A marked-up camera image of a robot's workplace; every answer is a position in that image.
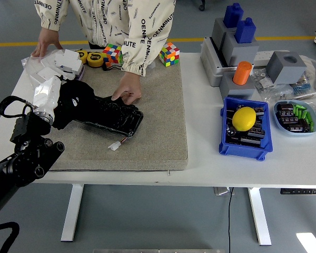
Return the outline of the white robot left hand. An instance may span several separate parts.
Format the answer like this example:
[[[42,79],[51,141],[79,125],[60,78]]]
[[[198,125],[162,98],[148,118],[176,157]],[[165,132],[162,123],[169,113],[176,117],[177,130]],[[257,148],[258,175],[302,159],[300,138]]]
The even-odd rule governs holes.
[[[61,79],[53,76],[35,89],[32,103],[36,106],[34,113],[55,119],[54,109],[60,97],[61,84]]]

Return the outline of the person's right hand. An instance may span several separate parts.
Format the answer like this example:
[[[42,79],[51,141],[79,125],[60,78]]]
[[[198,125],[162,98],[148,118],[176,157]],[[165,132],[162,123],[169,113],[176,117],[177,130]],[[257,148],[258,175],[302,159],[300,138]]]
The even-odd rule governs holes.
[[[54,45],[58,50],[63,49],[59,42],[58,31],[49,30],[42,27],[38,37],[38,44],[35,50],[31,53],[31,56],[44,57],[50,45]]]

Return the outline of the person's left hand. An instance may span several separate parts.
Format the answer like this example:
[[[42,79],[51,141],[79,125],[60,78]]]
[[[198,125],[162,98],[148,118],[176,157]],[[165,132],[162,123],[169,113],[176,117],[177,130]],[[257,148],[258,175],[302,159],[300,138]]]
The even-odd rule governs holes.
[[[111,100],[115,101],[121,98],[125,104],[130,105],[141,97],[140,76],[131,72],[125,72]]]

